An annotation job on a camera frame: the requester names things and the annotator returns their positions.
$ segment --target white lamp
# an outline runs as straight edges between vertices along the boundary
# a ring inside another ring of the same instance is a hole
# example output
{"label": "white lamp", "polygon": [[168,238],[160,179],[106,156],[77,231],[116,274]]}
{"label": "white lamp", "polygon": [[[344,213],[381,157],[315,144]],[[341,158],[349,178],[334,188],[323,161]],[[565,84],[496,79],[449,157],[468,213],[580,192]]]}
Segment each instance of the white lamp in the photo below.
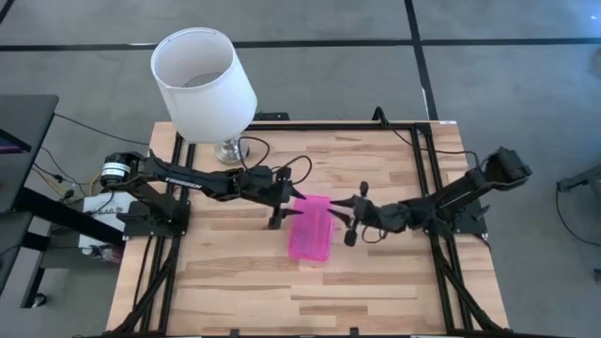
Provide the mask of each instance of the white lamp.
{"label": "white lamp", "polygon": [[232,41],[210,28],[172,34],[150,60],[162,98],[177,131],[189,143],[217,143],[217,158],[226,164],[248,155],[239,134],[256,111],[256,94]]}

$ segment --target black desk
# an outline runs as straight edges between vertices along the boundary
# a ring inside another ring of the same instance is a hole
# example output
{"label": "black desk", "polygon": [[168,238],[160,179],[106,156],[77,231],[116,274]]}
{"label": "black desk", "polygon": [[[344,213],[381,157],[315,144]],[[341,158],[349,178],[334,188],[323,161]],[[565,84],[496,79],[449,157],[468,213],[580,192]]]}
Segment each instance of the black desk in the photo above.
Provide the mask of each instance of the black desk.
{"label": "black desk", "polygon": [[[0,96],[0,128],[31,146],[28,153],[0,155],[0,253],[14,247],[0,256],[0,293],[20,247],[45,252],[49,246],[49,237],[28,231],[33,216],[106,243],[124,245],[120,231],[23,186],[50,128],[57,103],[58,97],[54,95]],[[43,255],[30,279],[22,307],[34,304],[44,273],[42,258]]]}

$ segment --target wooden table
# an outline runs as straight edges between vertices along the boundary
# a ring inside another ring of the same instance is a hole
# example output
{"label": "wooden table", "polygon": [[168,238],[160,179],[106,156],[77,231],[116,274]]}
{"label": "wooden table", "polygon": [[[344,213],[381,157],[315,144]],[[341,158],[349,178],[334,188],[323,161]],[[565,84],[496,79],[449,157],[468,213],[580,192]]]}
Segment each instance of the wooden table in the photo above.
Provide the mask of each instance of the wooden table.
{"label": "wooden table", "polygon": [[[432,122],[432,130],[437,149],[463,149],[456,124]],[[377,205],[420,196],[412,148],[391,131],[246,134],[270,143],[265,161],[269,166],[282,165],[300,154],[311,157],[313,172],[298,186],[304,194],[347,198],[358,193],[359,183],[366,180],[369,198]],[[401,134],[410,139],[408,132]],[[157,123],[150,146],[168,161],[175,137],[170,122]],[[255,142],[251,148],[249,164],[258,161],[265,150]],[[438,158],[444,184],[463,176],[468,168],[463,155],[438,154]],[[424,164],[430,167],[425,152]],[[211,145],[196,147],[193,167],[203,171],[225,168],[215,159]],[[306,163],[296,162],[293,179],[306,170]],[[156,188],[164,191],[162,184]],[[181,243],[169,335],[229,334],[230,329],[240,329],[241,334],[348,334],[351,327],[359,327],[362,334],[444,332],[430,244],[422,232],[389,235],[379,244],[358,240],[349,248],[343,243],[344,226],[336,222],[330,261],[298,262],[287,257],[291,218],[281,230],[268,231],[266,207],[243,200],[219,203],[196,191],[190,200],[191,223]],[[367,232],[370,239],[377,235],[371,229]],[[506,327],[487,247],[469,235],[457,236],[456,241],[468,290],[493,320]],[[108,330],[131,310],[145,245],[146,238],[127,244]],[[161,297],[160,290],[151,328],[157,327]],[[461,327],[454,291],[451,300],[455,325]]]}

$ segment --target lamp base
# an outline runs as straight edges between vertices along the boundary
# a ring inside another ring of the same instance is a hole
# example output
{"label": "lamp base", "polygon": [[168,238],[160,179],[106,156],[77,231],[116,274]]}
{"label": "lamp base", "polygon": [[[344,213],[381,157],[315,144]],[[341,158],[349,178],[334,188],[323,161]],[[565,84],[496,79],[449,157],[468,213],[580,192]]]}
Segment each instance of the lamp base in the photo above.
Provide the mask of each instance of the lamp base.
{"label": "lamp base", "polygon": [[250,148],[245,140],[240,141],[240,149],[238,149],[239,136],[225,140],[220,144],[215,145],[215,156],[217,160],[225,165],[234,165],[240,163],[240,155],[244,159],[248,157]]}

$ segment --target white label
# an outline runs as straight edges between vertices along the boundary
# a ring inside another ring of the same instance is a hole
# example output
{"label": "white label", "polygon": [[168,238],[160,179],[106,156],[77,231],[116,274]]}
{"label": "white label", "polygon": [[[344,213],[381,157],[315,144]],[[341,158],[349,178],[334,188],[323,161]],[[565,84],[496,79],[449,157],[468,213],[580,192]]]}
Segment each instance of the white label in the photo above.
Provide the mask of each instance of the white label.
{"label": "white label", "polygon": [[174,179],[174,178],[170,178],[170,177],[166,177],[165,181],[170,182],[170,183],[176,183],[176,184],[182,185],[184,187],[195,188],[195,189],[200,189],[203,187],[200,184],[194,184],[194,183],[190,183],[190,182],[186,182],[186,181],[182,181],[182,180]]}
{"label": "white label", "polygon": [[125,172],[123,170],[118,169],[104,169],[102,170],[102,175],[116,175],[116,176],[125,176]]}
{"label": "white label", "polygon": [[122,171],[126,171],[126,172],[130,171],[130,167],[128,165],[117,163],[117,162],[105,163],[102,166],[102,170],[104,170],[104,169],[117,169],[117,170],[122,170]]}

